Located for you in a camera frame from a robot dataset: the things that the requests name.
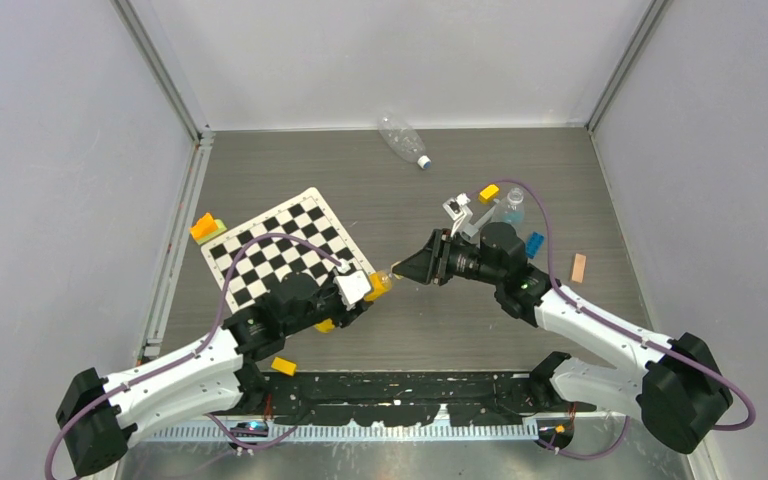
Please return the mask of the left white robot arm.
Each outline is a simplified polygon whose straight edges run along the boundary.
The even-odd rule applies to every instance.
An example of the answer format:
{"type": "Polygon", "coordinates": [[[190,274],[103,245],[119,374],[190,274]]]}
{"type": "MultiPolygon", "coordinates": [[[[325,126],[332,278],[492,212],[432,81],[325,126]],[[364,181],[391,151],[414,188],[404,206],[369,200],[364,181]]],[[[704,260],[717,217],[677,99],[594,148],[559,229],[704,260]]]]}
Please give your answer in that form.
{"type": "Polygon", "coordinates": [[[348,326],[391,287],[363,271],[330,273],[323,282],[289,274],[185,347],[107,376],[93,368],[76,374],[55,414],[61,432],[54,443],[66,447],[76,475],[85,477],[181,421],[234,408],[256,413],[267,398],[258,361],[307,328],[348,326]]]}

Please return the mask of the clear bottle blue cap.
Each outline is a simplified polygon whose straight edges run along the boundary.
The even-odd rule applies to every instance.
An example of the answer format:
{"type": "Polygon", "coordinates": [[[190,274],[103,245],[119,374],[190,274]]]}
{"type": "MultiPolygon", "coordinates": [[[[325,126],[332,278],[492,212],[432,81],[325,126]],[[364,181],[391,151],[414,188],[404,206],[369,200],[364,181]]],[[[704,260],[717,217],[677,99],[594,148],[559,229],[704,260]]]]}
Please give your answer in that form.
{"type": "Polygon", "coordinates": [[[402,160],[427,170],[432,162],[418,132],[392,114],[384,114],[378,120],[378,131],[385,143],[402,160]]]}

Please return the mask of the yellow juice bottle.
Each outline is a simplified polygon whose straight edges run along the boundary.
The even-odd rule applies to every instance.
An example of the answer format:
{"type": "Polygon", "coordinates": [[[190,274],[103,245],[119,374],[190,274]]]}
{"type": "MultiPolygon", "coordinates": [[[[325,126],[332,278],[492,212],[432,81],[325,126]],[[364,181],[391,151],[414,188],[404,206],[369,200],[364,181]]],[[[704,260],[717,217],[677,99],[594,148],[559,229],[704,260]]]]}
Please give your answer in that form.
{"type": "Polygon", "coordinates": [[[338,310],[337,316],[324,319],[323,321],[317,323],[314,328],[321,333],[328,333],[336,328],[347,327],[360,314],[365,312],[374,303],[375,300],[388,293],[393,288],[395,279],[400,279],[399,276],[396,276],[390,271],[385,270],[371,273],[368,275],[368,277],[373,286],[373,291],[371,293],[367,294],[364,299],[358,302],[353,309],[348,310],[343,304],[338,292],[337,298],[340,300],[345,309],[338,310]]]}

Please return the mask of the clear plastic bottle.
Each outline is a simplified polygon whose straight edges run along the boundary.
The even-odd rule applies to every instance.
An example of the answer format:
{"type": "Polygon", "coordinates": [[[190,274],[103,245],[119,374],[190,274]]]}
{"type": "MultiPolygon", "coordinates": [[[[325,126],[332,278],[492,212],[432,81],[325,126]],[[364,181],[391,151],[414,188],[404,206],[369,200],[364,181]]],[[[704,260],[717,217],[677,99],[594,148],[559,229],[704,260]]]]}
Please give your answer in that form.
{"type": "Polygon", "coordinates": [[[520,187],[512,187],[494,207],[491,221],[506,223],[520,230],[525,220],[524,201],[524,190],[520,187]]]}

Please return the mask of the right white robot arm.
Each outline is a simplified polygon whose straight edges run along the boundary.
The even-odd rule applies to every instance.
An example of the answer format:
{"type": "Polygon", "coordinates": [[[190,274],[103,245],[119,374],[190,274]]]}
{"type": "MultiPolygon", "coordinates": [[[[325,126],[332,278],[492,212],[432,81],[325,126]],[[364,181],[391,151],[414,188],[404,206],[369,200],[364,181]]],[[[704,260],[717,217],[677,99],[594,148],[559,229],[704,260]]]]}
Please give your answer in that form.
{"type": "Polygon", "coordinates": [[[733,405],[704,340],[649,331],[584,300],[534,266],[506,223],[485,226],[471,243],[436,229],[394,274],[442,286],[454,277],[494,287],[509,316],[570,339],[607,361],[599,367],[554,352],[530,373],[531,397],[544,410],[585,403],[639,421],[666,447],[692,453],[733,405]]]}

